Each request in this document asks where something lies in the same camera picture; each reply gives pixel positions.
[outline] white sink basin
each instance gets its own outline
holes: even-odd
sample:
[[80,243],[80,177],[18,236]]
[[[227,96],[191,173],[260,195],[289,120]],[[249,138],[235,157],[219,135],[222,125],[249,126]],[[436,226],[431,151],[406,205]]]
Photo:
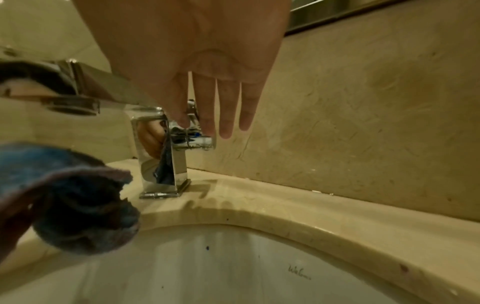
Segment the white sink basin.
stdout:
[[225,225],[140,233],[103,256],[58,254],[0,279],[0,303],[425,303],[292,241]]

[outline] chrome faucet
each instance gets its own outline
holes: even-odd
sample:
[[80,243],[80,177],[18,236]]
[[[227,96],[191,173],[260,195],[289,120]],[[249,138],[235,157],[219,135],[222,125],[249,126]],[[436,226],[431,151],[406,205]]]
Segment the chrome faucet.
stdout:
[[[193,100],[188,101],[190,127],[184,129],[169,120],[155,100],[121,76],[73,59],[35,59],[2,47],[0,54],[0,97],[40,102],[49,110],[71,115],[100,115],[104,108],[128,114],[142,176],[140,198],[180,196],[191,182],[185,151],[215,148],[215,138],[202,133]],[[25,84],[23,90],[16,89],[19,82]],[[150,121],[159,123],[165,132],[160,161],[150,157],[138,140],[138,124]]]

